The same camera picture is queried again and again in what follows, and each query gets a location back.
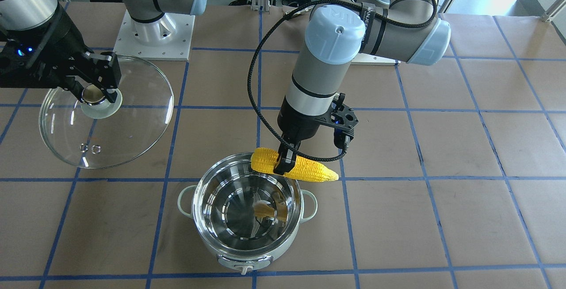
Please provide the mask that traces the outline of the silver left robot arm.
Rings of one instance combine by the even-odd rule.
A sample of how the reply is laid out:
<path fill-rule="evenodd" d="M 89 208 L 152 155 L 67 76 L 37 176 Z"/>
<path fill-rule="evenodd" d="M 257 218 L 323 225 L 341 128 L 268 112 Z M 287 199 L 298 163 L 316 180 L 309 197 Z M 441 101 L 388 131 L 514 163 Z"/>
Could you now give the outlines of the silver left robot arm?
<path fill-rule="evenodd" d="M 299 167 L 300 143 L 322 125 L 334 128 L 334 144 L 347 150 L 358 120 L 338 88 L 356 55 L 432 65 L 451 36 L 449 23 L 437 17 L 439 0 L 317 1 L 278 115 L 278 175 Z"/>

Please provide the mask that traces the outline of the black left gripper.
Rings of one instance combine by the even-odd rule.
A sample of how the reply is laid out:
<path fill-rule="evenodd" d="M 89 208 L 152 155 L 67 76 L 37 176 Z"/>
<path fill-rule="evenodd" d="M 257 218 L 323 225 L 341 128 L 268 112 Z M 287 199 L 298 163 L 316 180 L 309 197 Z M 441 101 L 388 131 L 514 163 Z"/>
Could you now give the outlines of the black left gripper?
<path fill-rule="evenodd" d="M 289 143 L 296 144 L 315 136 L 321 124 L 328 122 L 331 108 L 327 107 L 322 114 L 309 116 L 298 112 L 288 103 L 283 103 L 277 124 L 281 130 L 281 142 L 278 148 L 278 156 L 275 160 L 273 172 L 277 175 L 290 173 L 295 167 L 297 154 L 289 148 Z"/>

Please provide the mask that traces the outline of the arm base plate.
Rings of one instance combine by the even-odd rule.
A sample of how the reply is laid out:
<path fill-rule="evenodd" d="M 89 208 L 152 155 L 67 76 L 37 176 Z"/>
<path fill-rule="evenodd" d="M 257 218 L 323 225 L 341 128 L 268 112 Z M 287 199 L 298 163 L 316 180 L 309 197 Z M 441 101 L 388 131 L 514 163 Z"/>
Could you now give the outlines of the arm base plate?
<path fill-rule="evenodd" d="M 154 23 L 138 23 L 126 11 L 114 51 L 146 60 L 187 61 L 196 16 L 166 13 Z"/>
<path fill-rule="evenodd" d="M 382 56 L 370 55 L 366 53 L 358 53 L 352 59 L 351 65 L 371 65 L 371 66 L 394 66 L 398 65 L 399 61 L 389 59 Z"/>

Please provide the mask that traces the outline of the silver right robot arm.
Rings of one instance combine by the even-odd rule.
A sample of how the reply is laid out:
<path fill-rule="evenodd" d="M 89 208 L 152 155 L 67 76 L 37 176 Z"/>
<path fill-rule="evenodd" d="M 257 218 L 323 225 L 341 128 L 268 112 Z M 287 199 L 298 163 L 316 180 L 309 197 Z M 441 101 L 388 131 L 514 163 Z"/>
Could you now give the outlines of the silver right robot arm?
<path fill-rule="evenodd" d="M 207 0 L 122 0 L 140 27 L 167 14 L 201 15 Z M 117 103 L 117 54 L 89 48 L 58 0 L 1 0 L 2 88 L 62 88 L 81 103 Z"/>

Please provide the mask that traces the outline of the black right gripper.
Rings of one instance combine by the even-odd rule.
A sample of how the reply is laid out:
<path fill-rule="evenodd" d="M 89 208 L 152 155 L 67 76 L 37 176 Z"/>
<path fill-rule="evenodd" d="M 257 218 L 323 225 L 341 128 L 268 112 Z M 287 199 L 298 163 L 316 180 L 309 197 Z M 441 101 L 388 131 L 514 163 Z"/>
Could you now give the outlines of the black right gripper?
<path fill-rule="evenodd" d="M 101 92 L 98 103 L 121 102 L 121 70 L 114 52 L 95 53 L 66 13 L 54 13 L 28 30 L 1 28 L 2 88 L 63 88 L 80 103 L 89 84 Z"/>

